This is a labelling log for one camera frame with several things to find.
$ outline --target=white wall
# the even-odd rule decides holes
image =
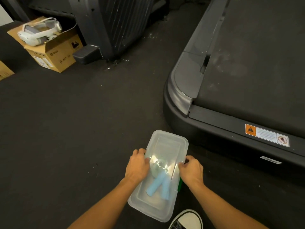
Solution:
[[[3,9],[0,5],[0,26],[5,25],[7,23],[11,23],[13,20],[8,15],[8,13]]]

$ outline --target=dark gray carpet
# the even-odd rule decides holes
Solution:
[[[74,64],[63,73],[40,67],[0,28],[0,60],[16,73],[0,82],[2,228],[66,228],[124,177],[133,149],[157,130],[163,86],[205,6],[187,3],[149,27],[118,65]],[[304,188],[190,146],[206,185],[271,228],[302,228]],[[186,186],[173,218],[192,208],[211,223]],[[116,228],[168,228],[124,208]]]

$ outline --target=translucent plastic box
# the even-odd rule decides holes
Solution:
[[[161,222],[170,220],[180,180],[178,163],[185,161],[188,146],[184,137],[161,130],[152,134],[145,154],[150,171],[128,199],[130,206]],[[162,184],[156,188],[159,179]]]

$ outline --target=person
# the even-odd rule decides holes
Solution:
[[[68,229],[111,229],[122,212],[129,196],[149,172],[149,158],[146,150],[134,150],[126,167],[125,177],[120,183],[87,212],[80,216]],[[237,210],[203,182],[203,166],[192,156],[186,156],[188,163],[179,163],[183,182],[189,187],[216,229],[267,229],[263,224]],[[170,229],[202,229],[200,215],[185,210],[174,218]]]

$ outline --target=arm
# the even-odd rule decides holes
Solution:
[[[231,206],[203,183],[203,166],[192,156],[180,163],[180,175],[216,229],[267,229],[263,224]]]
[[[68,229],[113,228],[129,196],[148,174],[149,159],[144,159],[144,154],[144,149],[134,150],[122,181],[109,194],[72,223]]]

